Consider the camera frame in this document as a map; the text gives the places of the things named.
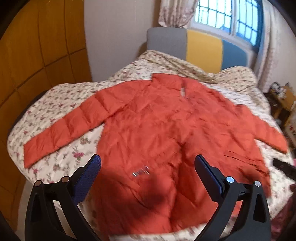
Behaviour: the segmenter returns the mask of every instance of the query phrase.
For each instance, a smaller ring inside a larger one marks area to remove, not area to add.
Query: red puffer jacket
[[[246,106],[196,80],[154,74],[152,81],[97,92],[32,138],[24,147],[25,167],[102,122],[102,169],[93,192],[100,230],[109,235],[167,233],[206,223],[217,206],[194,170],[198,154],[238,182],[259,180],[269,196],[268,169],[254,139],[287,152],[282,134]],[[133,175],[141,169],[150,174]]]

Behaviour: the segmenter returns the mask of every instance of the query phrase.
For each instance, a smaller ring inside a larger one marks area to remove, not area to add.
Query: floral comforter
[[[49,90],[27,110],[22,119],[12,129],[7,142],[10,157],[31,183],[36,180],[52,183],[59,181],[65,175],[71,176],[78,167],[84,166],[93,153],[96,152],[96,146],[104,128],[103,124],[55,153],[44,157],[30,169],[24,168],[24,144],[31,137],[41,133],[55,121],[69,113],[96,91],[124,81],[150,80],[152,73],[178,74],[201,81],[207,87],[218,90],[233,103],[248,106],[254,115],[259,116],[279,130],[274,119],[269,114],[270,107],[267,100],[256,88],[257,80],[253,72],[248,68],[233,67],[218,74],[207,74],[184,60],[148,50],[106,81],[60,84]],[[274,218],[292,195],[289,189],[292,181],[272,166],[272,159],[276,157],[291,164],[293,161],[290,153],[285,155],[260,141],[256,140],[256,143],[270,171],[271,198],[269,198],[268,204],[271,218]],[[92,207],[92,196],[89,194],[86,200],[79,204],[79,208],[91,227],[99,234],[99,227],[96,224],[96,212]],[[229,221],[224,230],[225,234],[229,232],[233,222],[234,220]],[[194,240],[203,227],[204,225],[190,227],[177,233],[128,235],[111,237],[111,239],[122,241]]]

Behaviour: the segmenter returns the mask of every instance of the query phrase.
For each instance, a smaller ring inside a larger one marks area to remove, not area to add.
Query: wall
[[[296,2],[291,0],[268,0],[284,17],[294,35],[296,35]]]
[[[279,17],[279,21],[277,63],[272,78],[280,85],[290,82],[296,91],[296,37],[283,17]]]
[[[86,46],[93,81],[103,81],[146,50],[158,26],[160,0],[84,0]]]

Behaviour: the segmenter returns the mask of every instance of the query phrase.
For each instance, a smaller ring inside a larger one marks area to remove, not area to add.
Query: floral curtain
[[[267,0],[262,0],[264,26],[259,53],[254,66],[254,72],[258,78],[258,87],[262,92],[268,92],[269,87],[275,81],[274,71],[279,62],[279,50],[281,45],[280,18],[281,14]]]
[[[158,22],[163,27],[187,28],[199,0],[161,0]]]

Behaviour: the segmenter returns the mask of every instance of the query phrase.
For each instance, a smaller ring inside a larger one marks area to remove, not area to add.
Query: curtain
[[[187,28],[199,0],[161,0],[158,22],[163,27]]]
[[[273,82],[296,85],[296,37],[279,11],[267,0],[263,4],[263,31],[254,65],[258,87],[268,92]]]

